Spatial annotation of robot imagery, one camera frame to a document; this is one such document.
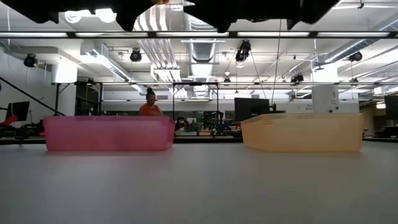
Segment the pink plastic bin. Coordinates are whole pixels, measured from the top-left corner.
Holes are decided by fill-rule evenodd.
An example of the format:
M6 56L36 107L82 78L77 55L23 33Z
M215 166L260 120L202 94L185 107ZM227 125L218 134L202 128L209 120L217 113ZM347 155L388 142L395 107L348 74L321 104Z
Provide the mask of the pink plastic bin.
M44 129L48 151L161 151L174 138L165 116L48 116Z

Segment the orange shirt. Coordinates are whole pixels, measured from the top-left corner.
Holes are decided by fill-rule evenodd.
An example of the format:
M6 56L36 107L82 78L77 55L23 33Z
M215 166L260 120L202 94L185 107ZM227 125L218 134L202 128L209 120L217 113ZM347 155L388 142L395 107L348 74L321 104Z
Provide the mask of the orange shirt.
M156 105L150 107L144 104L139 108L139 116L163 116L163 112Z

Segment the dark hair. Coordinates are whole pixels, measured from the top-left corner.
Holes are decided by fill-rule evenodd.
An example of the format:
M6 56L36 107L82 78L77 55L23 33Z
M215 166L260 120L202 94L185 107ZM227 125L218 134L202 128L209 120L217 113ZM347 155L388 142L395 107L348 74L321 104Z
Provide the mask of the dark hair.
M146 96L147 99L148 99L148 97L151 96L151 95L155 95L155 92L152 90L152 88L148 88L148 89L147 89L147 96Z

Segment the person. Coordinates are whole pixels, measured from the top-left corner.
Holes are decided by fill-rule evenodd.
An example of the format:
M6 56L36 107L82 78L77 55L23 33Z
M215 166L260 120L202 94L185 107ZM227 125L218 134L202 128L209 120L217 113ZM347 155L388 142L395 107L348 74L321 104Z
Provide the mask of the person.
M156 94L152 88L147 89L147 103L139 108L139 116L163 116L162 110L155 105Z

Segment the red object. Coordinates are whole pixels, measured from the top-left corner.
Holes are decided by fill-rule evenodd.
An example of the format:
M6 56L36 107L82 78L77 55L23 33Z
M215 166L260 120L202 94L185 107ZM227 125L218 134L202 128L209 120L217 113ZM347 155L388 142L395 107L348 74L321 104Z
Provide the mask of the red object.
M18 120L17 115L12 115L11 117L7 118L5 121L3 121L1 124L4 125L11 125L12 123L16 122Z
M174 140L165 116L48 116L48 151L163 151Z

